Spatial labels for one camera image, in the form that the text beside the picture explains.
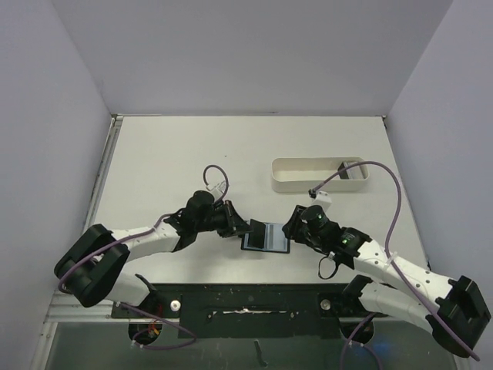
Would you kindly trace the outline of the silver VIP credit card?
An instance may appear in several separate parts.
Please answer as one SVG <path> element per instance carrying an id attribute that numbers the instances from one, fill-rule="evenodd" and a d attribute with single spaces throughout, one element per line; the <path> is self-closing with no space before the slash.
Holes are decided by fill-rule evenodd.
<path id="1" fill-rule="evenodd" d="M 284 253 L 288 250 L 288 240 L 282 231 L 282 224 L 267 224 L 265 248 L 268 251 Z"/>

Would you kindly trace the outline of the black VIP credit card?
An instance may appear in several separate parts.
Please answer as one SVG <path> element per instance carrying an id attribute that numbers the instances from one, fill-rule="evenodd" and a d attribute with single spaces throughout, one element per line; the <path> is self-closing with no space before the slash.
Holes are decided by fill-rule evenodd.
<path id="1" fill-rule="evenodd" d="M 251 232 L 247 245 L 256 249 L 263 249 L 265 243 L 266 224 L 258 220 L 250 220 Z"/>

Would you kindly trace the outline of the black card holder wallet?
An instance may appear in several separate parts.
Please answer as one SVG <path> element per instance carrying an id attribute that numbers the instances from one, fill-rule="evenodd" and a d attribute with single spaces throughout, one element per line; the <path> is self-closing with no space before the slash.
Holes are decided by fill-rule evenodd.
<path id="1" fill-rule="evenodd" d="M 290 253 L 290 240 L 285 237 L 283 225 L 264 223 L 251 219 L 248 224 L 252 231 L 241 237 L 240 249 L 264 253 Z"/>

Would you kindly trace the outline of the stack of silver credit cards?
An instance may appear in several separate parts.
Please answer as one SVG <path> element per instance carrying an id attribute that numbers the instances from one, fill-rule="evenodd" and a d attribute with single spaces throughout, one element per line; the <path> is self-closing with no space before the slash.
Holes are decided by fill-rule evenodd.
<path id="1" fill-rule="evenodd" d="M 349 166 L 355 164 L 355 162 L 344 161 L 340 164 L 337 171 L 339 172 L 339 177 L 342 180 L 364 180 L 365 175 L 361 166 L 353 166 L 348 169 Z"/>

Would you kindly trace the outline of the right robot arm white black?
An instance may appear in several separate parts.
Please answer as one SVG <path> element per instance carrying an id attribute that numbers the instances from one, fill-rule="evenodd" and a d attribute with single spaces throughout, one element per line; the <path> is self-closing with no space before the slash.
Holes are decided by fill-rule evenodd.
<path id="1" fill-rule="evenodd" d="M 477 358 L 474 347 L 491 320 L 475 281 L 455 280 L 387 252 L 369 235 L 329 220 L 320 205 L 298 206 L 284 236 L 356 272 L 343 296 L 345 310 L 365 310 L 407 321 L 432 334 L 450 353 Z"/>

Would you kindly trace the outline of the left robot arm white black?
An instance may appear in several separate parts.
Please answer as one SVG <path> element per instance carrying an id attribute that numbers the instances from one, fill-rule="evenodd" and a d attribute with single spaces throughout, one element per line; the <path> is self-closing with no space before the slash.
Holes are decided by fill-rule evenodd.
<path id="1" fill-rule="evenodd" d="M 92 225 L 55 265 L 54 274 L 59 291 L 74 296 L 85 308 L 109 300 L 128 304 L 138 316 L 146 317 L 156 310 L 156 289 L 141 274 L 124 272 L 127 263 L 181 251 L 203 232 L 228 238 L 252 230 L 231 201 L 198 190 L 185 207 L 160 216 L 150 227 L 110 230 Z"/>

